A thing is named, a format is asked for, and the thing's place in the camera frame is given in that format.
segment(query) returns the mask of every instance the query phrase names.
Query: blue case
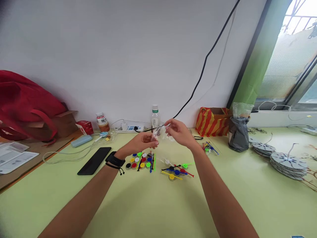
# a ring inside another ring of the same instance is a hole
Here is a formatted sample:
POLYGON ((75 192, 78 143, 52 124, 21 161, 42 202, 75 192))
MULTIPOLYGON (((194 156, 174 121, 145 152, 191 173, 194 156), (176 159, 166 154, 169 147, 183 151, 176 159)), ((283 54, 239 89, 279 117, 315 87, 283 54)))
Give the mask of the blue case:
POLYGON ((71 145, 76 148, 82 144, 85 144, 87 143, 88 141, 91 141, 92 140, 92 136, 90 135, 86 135, 86 136, 82 136, 80 138, 78 138, 77 140, 74 140, 71 142, 71 145))

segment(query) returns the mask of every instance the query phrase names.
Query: wrist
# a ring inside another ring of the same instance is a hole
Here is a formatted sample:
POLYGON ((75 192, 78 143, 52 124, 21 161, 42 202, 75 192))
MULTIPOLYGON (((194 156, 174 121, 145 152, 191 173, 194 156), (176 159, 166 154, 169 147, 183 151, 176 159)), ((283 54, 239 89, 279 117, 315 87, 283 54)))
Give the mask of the wrist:
POLYGON ((127 156, 129 156, 130 153, 128 153, 124 147, 120 148, 114 156, 120 160, 124 160, 127 156))
POLYGON ((190 149, 191 151, 193 150, 196 150, 196 149, 201 149, 200 145, 198 144, 197 141, 193 141, 191 142, 188 146, 187 146, 188 149, 190 149))

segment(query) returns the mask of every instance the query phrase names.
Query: power strip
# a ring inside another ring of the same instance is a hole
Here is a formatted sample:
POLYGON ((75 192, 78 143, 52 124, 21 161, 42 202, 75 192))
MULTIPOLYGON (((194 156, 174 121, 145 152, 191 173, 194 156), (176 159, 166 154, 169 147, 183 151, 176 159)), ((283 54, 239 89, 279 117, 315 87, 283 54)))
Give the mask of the power strip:
MULTIPOLYGON (((137 133, 137 132, 134 130, 134 127, 135 127, 135 126, 136 126, 136 125, 134 125, 134 126, 128 126, 126 131, 118 130, 118 133, 137 133)), ((137 131, 139 131, 139 132, 142 132, 142 131, 144 130, 144 126, 137 126, 137 127, 138 127, 137 131)))

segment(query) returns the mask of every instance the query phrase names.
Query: black wristwatch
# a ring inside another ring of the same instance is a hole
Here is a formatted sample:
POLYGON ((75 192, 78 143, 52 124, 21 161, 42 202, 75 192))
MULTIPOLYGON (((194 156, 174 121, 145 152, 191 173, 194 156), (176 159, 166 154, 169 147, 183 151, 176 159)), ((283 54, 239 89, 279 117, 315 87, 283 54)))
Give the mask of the black wristwatch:
POLYGON ((117 167, 122 167, 125 163, 125 160, 120 160, 115 157, 116 151, 112 151, 110 155, 106 158, 106 163, 109 162, 117 167))

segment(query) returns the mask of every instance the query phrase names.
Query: window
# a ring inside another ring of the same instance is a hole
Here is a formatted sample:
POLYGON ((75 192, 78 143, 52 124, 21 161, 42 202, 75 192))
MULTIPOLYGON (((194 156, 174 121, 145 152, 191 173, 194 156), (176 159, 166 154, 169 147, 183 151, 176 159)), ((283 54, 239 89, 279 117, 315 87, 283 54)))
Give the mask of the window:
MULTIPOLYGON (((293 0, 281 26, 255 108, 263 101, 273 101, 295 110, 317 110, 316 63, 317 1, 293 0)), ((270 103, 261 106, 261 109, 271 108, 270 103)))

